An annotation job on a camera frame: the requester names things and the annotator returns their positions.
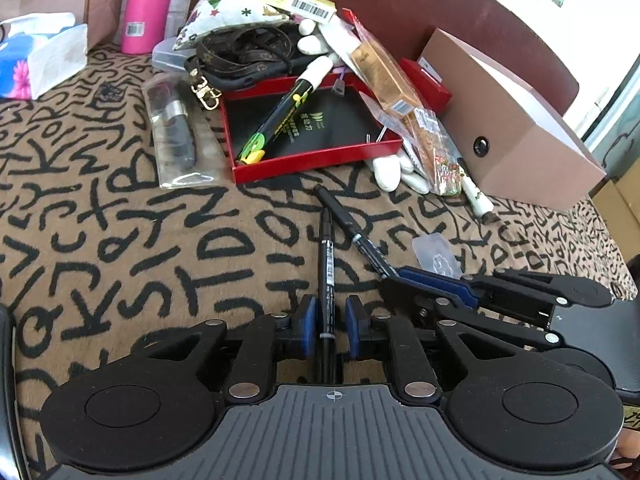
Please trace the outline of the gold rectangular box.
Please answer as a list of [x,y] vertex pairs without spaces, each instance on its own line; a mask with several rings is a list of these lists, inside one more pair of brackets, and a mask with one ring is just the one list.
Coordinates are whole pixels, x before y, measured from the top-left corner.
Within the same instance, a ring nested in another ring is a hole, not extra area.
[[387,113],[404,117],[422,105],[405,73],[376,41],[363,41],[350,58]]

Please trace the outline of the packaged brown biscuits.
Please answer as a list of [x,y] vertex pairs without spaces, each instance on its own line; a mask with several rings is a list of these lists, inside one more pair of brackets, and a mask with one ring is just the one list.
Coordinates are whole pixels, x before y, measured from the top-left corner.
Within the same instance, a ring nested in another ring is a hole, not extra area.
[[[360,44],[363,41],[376,41],[382,46],[375,36],[373,36],[363,26],[363,24],[360,23],[356,14],[352,12],[352,10],[344,8],[343,13],[346,16],[347,21],[355,27],[356,35],[360,39]],[[382,111],[386,115],[398,119],[401,125],[409,133],[409,138],[416,147],[416,154],[418,154],[423,170],[426,173],[427,181],[430,182],[434,192],[434,151],[436,148],[443,148],[450,153],[445,142],[445,136],[442,133],[442,129],[440,128],[435,113],[425,107],[423,103],[420,107],[415,108],[404,117],[398,117],[395,114],[387,113],[383,109]]]

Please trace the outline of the red shallow tray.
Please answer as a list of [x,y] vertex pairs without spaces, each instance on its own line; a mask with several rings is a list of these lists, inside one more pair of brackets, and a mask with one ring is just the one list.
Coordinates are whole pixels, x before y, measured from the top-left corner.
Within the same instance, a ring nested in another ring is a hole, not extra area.
[[261,162],[243,165],[235,160],[245,142],[264,121],[295,79],[269,79],[243,91],[226,93],[220,103],[224,137],[230,151],[232,179],[236,184],[264,180],[285,174],[359,162],[397,153],[401,137],[379,124],[363,102],[373,93],[354,74],[343,81],[345,93],[332,91],[335,74],[324,78],[267,148]]

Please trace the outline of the white floral pouch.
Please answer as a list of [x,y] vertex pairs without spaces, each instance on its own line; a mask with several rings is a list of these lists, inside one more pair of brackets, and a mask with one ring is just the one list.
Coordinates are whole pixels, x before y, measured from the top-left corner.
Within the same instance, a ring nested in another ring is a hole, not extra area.
[[210,32],[248,25],[281,24],[291,15],[260,0],[198,0],[182,26],[172,50],[192,49]]

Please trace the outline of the large brown cardboard box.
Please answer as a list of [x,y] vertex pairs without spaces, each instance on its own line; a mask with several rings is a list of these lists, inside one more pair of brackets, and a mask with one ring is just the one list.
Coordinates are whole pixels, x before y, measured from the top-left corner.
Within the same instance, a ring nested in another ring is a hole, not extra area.
[[605,177],[562,116],[500,63],[441,29],[422,58],[452,93],[442,123],[485,194],[567,210]]

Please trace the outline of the small red box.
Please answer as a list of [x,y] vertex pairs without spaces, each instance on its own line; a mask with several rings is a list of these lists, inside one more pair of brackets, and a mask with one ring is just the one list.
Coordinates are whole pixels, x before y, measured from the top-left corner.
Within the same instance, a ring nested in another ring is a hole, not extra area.
[[452,98],[451,92],[418,62],[402,58],[399,65],[416,87],[423,103],[436,114],[442,114]]

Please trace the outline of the clear adhesive hook sheet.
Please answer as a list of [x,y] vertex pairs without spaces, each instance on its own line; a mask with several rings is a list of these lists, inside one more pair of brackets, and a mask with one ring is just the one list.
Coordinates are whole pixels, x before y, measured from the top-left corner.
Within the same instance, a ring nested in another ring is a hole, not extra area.
[[424,271],[447,278],[461,278],[458,260],[451,251],[448,240],[440,233],[425,234],[412,240],[412,250]]

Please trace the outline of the green yellow highlighter marker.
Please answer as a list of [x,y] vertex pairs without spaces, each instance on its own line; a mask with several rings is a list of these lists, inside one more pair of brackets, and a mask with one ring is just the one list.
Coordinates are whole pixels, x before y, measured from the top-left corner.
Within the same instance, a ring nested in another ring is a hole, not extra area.
[[318,89],[324,77],[333,70],[333,66],[334,63],[329,55],[321,55],[309,63],[306,70],[297,77],[291,90],[282,96],[270,114],[245,142],[236,160],[244,165],[260,162],[282,128],[302,109],[308,96]]

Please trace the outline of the white pebble toy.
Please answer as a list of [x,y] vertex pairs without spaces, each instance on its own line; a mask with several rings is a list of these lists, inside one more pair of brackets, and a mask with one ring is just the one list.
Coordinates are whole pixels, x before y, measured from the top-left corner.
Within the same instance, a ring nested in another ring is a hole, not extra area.
[[371,160],[371,169],[378,187],[384,192],[394,192],[401,182],[401,164],[396,154]]

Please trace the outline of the pink thermos bottle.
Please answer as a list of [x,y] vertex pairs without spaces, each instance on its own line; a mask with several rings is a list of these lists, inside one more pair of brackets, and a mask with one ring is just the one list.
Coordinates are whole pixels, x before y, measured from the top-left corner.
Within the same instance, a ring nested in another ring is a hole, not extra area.
[[147,54],[163,40],[170,0],[127,0],[122,53]]

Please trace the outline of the green white tube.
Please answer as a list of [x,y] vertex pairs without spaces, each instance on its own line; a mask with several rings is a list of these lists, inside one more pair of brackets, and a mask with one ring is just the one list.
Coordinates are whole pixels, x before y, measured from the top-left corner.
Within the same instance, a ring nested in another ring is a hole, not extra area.
[[461,157],[458,158],[458,166],[460,169],[462,190],[468,198],[475,217],[483,224],[495,222],[497,217],[495,215],[494,203],[475,184]]

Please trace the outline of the dark brown headboard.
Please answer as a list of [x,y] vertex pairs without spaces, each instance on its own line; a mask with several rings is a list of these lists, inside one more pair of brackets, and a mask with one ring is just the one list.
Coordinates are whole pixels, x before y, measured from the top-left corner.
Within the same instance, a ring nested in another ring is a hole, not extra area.
[[395,58],[416,58],[440,28],[517,74],[559,113],[578,95],[579,84],[559,55],[497,0],[330,1],[354,11]]

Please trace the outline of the clear bagged dark item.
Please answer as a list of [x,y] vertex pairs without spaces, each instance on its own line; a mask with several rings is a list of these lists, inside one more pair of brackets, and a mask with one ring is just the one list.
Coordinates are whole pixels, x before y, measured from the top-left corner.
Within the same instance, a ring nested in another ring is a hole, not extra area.
[[186,76],[154,75],[142,84],[161,188],[198,188],[228,178],[226,156]]

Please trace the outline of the blue tissue pack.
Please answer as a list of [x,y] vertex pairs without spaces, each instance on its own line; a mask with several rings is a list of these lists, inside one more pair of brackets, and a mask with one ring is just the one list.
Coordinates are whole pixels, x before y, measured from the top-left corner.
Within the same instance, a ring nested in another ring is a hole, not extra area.
[[87,65],[88,25],[72,12],[31,13],[1,22],[1,97],[36,100]]

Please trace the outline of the thin black marker pen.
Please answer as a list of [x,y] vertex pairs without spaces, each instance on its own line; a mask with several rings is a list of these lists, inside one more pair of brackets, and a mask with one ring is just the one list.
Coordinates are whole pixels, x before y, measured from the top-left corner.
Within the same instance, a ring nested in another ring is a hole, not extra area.
[[356,246],[360,254],[366,258],[381,278],[398,278],[397,270],[391,266],[382,252],[373,244],[369,237],[360,229],[359,224],[350,212],[323,185],[314,188],[314,194],[323,206],[329,209],[334,220],[340,226],[350,242]]

